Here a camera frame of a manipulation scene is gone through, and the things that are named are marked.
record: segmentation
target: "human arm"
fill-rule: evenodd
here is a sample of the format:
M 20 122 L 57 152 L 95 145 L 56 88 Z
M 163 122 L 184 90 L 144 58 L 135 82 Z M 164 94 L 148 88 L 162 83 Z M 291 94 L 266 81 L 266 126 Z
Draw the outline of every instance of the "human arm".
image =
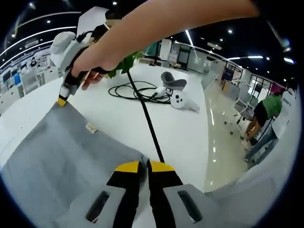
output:
M 250 0 L 149 0 L 86 49 L 75 61 L 72 75 L 98 66 L 112 70 L 132 52 L 186 29 L 257 15 Z

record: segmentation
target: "green shirt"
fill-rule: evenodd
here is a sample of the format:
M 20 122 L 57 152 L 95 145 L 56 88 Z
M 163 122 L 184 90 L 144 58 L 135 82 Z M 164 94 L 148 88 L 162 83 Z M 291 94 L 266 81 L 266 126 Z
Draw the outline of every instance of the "green shirt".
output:
M 282 109 L 282 101 L 280 95 L 269 95 L 263 101 L 263 106 L 265 107 L 268 119 L 272 118 L 275 115 L 278 115 Z

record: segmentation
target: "black cable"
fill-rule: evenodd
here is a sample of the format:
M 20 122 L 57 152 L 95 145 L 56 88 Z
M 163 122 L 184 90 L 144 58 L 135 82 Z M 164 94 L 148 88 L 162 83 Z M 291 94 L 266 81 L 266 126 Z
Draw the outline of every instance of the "black cable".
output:
M 136 96 L 138 98 L 138 100 L 141 102 L 142 104 L 142 109 L 143 109 L 143 112 L 146 116 L 146 119 L 147 119 L 147 122 L 148 122 L 148 126 L 150 128 L 150 132 L 151 132 L 151 135 L 152 135 L 152 138 L 153 138 L 153 141 L 154 141 L 154 145 L 155 145 L 155 148 L 156 148 L 156 151 L 157 151 L 157 154 L 158 154 L 158 157 L 160 159 L 161 162 L 165 163 L 165 160 L 163 159 L 163 156 L 162 156 L 162 151 L 161 151 L 161 148 L 158 144 L 158 141 L 157 141 L 157 138 L 156 138 L 156 134 L 155 134 L 155 131 L 153 129 L 153 125 L 152 125 L 152 121 L 151 121 L 151 118 L 149 116 L 149 113 L 148 113 L 148 110 L 147 110 L 147 106 L 144 102 L 144 99 L 143 99 L 143 95 L 137 90 L 136 86 L 135 86 L 135 83 L 134 81 L 132 80 L 131 78 L 131 75 L 130 75 L 130 72 L 127 71 L 127 75 L 129 77 L 129 80 L 131 82 L 131 85 L 133 87 L 133 90 L 134 92 L 136 93 Z
M 141 94 L 141 99 L 144 101 L 144 102 L 152 102 L 152 103 L 157 103 L 157 104 L 165 104 L 165 105 L 168 105 L 170 104 L 170 96 L 168 94 L 165 94 L 163 95 L 162 97 L 156 97 L 156 96 L 148 96 L 148 95 L 144 95 L 142 94 L 143 91 L 147 91 L 147 90 L 155 90 L 157 88 L 157 86 L 149 83 L 149 82 L 144 82 L 144 81 L 134 81 L 134 83 L 145 83 L 145 84 L 148 84 L 150 85 L 151 87 L 144 87 L 144 88 L 141 88 L 141 89 L 137 89 L 137 91 Z M 115 97 L 119 97 L 119 98 L 124 98 L 124 99 L 127 99 L 127 100 L 139 100 L 137 94 L 136 94 L 136 91 L 134 90 L 134 88 L 132 86 L 130 86 L 131 82 L 129 83 L 125 83 L 123 85 L 118 85 L 118 86 L 113 86 L 112 88 L 110 88 L 108 90 L 108 93 L 109 95 L 111 96 L 115 96 Z M 129 87 L 131 89 L 133 89 L 133 95 L 134 97 L 127 97 L 127 96 L 123 96 L 121 94 L 119 94 L 118 90 L 120 88 L 123 88 L 123 87 Z

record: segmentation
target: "person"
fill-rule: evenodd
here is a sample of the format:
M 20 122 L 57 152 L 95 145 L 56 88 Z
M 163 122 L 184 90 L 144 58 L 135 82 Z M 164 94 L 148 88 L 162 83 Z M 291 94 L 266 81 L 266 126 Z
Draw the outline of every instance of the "person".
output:
M 254 109 L 253 121 L 250 122 L 245 131 L 246 139 L 244 139 L 241 143 L 245 150 L 250 149 L 250 140 L 261 130 L 266 121 L 280 114 L 282 109 L 283 92 L 284 89 L 277 93 L 270 94 L 257 104 L 256 108 Z
M 96 43 L 115 23 L 119 22 L 120 19 L 111 13 L 107 16 L 107 20 L 105 24 L 97 26 L 88 41 L 88 44 Z
M 250 161 L 264 145 L 271 141 L 262 155 L 257 159 L 255 165 L 261 163 L 262 160 L 264 160 L 265 157 L 273 150 L 278 140 L 282 137 L 282 134 L 289 122 L 289 115 L 295 108 L 295 90 L 297 85 L 295 82 L 292 82 L 292 84 L 289 84 L 289 86 L 290 87 L 288 90 L 285 91 L 282 95 L 282 110 L 280 112 L 280 115 L 272 123 L 270 130 L 247 153 L 245 156 L 246 162 Z
M 37 64 L 37 61 L 35 60 L 35 57 L 33 57 L 30 62 L 30 67 L 34 67 L 34 66 L 36 66 L 36 64 Z
M 256 17 L 259 11 L 249 0 L 150 0 L 127 14 L 74 62 L 71 74 L 95 67 L 113 70 L 129 54 L 186 29 L 236 18 Z M 91 71 L 82 89 L 103 76 Z

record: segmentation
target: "gray cloth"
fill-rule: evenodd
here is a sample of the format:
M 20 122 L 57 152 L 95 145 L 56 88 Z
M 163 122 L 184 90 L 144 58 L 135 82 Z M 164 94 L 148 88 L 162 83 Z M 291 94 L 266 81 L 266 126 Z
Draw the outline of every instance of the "gray cloth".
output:
M 118 165 L 145 159 L 86 124 L 71 104 L 55 104 L 4 165 L 9 192 L 35 224 L 58 219 L 81 193 L 106 184 Z

